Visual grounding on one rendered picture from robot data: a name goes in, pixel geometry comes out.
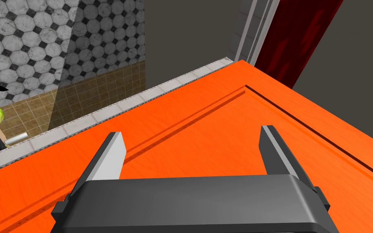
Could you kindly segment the white paper roll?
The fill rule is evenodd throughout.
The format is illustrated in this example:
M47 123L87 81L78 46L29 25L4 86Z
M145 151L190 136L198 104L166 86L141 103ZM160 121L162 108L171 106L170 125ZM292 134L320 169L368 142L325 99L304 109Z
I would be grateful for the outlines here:
M13 137L11 137L9 139L6 139L4 141L4 144L7 145L7 146L12 146L12 145L18 143L19 141L22 141L22 140L24 140L24 139L26 139L28 137L29 136L28 136L27 132L23 132L23 133L21 133L19 135L16 135L16 136L13 136Z

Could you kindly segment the orange door leaf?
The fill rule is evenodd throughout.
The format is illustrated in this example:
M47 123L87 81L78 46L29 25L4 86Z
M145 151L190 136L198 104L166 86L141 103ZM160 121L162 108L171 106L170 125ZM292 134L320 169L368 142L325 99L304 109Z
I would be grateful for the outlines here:
M330 201L340 233L373 233L373 139L250 64L186 74L0 152L0 233L49 233L108 133L127 150L122 178L263 174L273 125Z

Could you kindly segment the dark red door leaf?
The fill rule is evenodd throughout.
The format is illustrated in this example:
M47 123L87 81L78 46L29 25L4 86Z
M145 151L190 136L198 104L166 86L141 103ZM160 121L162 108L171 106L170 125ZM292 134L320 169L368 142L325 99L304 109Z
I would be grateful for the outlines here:
M343 0L280 0L255 67L293 88Z

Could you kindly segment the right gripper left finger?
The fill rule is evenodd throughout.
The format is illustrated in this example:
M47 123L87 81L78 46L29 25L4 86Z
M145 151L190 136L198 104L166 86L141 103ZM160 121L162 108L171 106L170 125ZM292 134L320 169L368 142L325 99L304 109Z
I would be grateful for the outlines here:
M86 181L119 179L126 152L122 133L109 133L76 182L71 195Z

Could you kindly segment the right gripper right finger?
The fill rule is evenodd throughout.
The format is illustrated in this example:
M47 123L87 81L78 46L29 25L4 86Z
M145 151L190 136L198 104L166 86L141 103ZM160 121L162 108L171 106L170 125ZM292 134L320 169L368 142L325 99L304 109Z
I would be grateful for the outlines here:
M261 126L259 150L268 175L290 174L314 189L308 175L273 125Z

